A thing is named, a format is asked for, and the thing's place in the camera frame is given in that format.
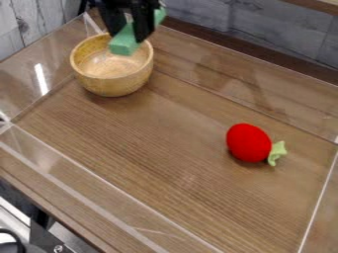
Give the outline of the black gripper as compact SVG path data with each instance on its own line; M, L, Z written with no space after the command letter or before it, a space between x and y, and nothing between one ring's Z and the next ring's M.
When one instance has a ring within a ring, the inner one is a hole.
M162 7L161 0L101 0L101 6L102 19L111 37L128 25L122 9L132 9L136 39L137 42L144 42L156 31L156 10Z

